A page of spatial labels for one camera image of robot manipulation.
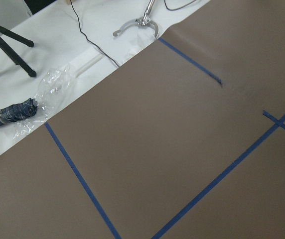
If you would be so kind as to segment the chrome stand base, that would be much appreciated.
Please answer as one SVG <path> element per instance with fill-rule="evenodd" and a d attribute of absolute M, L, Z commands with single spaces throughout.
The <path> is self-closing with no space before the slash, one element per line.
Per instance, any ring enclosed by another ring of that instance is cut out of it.
<path fill-rule="evenodd" d="M 144 13 L 141 17 L 129 20 L 125 22 L 118 30 L 113 32 L 113 37 L 117 37 L 121 35 L 126 29 L 132 27 L 132 26 L 138 26 L 141 28 L 149 27 L 154 30 L 154 37 L 155 39 L 158 39 L 159 34 L 159 26 L 156 22 L 151 20 L 150 14 L 152 11 L 152 8 L 154 6 L 155 0 L 150 0 L 144 10 Z"/>

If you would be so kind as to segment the clear plastic wrap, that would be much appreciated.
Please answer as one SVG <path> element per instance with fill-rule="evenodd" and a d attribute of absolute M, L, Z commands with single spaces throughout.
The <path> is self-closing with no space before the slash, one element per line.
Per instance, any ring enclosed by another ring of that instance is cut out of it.
<path fill-rule="evenodd" d="M 50 69 L 38 85 L 35 96 L 37 112 L 35 116 L 15 123 L 13 139 L 18 142 L 46 123 L 63 109 L 75 85 L 72 66 L 61 70 Z"/>

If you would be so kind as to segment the white plastic tube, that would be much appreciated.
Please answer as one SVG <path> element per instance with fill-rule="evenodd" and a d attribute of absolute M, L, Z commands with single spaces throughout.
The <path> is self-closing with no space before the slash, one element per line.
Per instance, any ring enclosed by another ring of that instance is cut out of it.
<path fill-rule="evenodd" d="M 98 61 L 102 59 L 102 55 L 96 55 L 93 57 L 90 61 L 85 63 L 82 67 L 80 67 L 76 72 L 75 72 L 75 77 L 80 76 L 83 74 L 85 71 L 87 71 L 89 68 L 91 68 L 93 65 L 95 65 Z"/>

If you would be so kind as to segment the blue tape line crosswise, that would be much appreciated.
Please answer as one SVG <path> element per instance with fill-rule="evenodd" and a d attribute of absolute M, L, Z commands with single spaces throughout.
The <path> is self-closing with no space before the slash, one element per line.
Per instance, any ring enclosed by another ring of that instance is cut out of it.
<path fill-rule="evenodd" d="M 68 152 L 66 151 L 65 147 L 63 146 L 63 144 L 60 142 L 58 136 L 55 134 L 54 130 L 52 129 L 52 127 L 50 126 L 49 123 L 45 123 L 44 124 L 47 131 L 49 132 L 50 136 L 52 137 L 52 139 L 54 140 L 56 146 L 59 148 L 60 152 L 62 153 L 62 155 L 64 156 L 66 162 L 68 163 L 68 165 L 70 166 L 70 168 L 72 169 L 74 175 L 76 176 L 76 178 L 78 179 L 78 181 L 80 182 L 81 186 L 83 187 L 83 189 L 85 190 L 86 194 L 88 195 L 88 197 L 90 198 L 91 202 L 93 203 L 93 205 L 95 206 L 96 210 L 98 211 L 98 213 L 100 214 L 101 218 L 103 219 L 103 221 L 105 222 L 106 226 L 108 227 L 108 229 L 110 230 L 110 232 L 112 233 L 113 237 L 115 239 L 121 239 L 121 235 L 119 234 L 119 232 L 117 231 L 117 229 L 115 228 L 115 226 L 113 225 L 112 221 L 110 220 L 110 218 L 108 217 L 108 215 L 106 214 L 105 210 L 103 209 L 103 207 L 101 206 L 101 204 L 99 203 L 98 199 L 96 198 L 95 194 L 93 193 L 93 191 L 91 190 L 91 188 L 89 187 L 88 183 L 86 182 L 86 180 L 84 179 L 84 177 L 82 176 L 81 172 L 79 171 L 79 169 L 77 168 L 77 166 L 75 165 L 75 163 L 73 162 L 72 158 L 70 157 L 70 155 L 68 154 Z"/>

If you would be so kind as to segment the folded dark blue umbrella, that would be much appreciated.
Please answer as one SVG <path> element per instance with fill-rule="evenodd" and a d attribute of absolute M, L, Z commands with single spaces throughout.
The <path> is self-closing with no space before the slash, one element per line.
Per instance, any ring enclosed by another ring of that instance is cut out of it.
<path fill-rule="evenodd" d="M 13 104 L 0 109 L 0 126 L 31 118 L 36 115 L 37 110 L 38 102 L 32 98 L 29 98 L 22 103 Z"/>

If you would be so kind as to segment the brown paper table cover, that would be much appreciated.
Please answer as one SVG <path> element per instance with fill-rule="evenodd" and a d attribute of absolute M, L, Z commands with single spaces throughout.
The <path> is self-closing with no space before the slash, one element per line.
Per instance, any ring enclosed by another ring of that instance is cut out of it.
<path fill-rule="evenodd" d="M 59 0 L 15 28 L 32 79 L 0 52 L 0 108 L 90 49 L 50 124 L 122 239 L 285 239 L 285 0 Z M 114 239 L 45 125 L 0 127 L 0 239 Z"/>

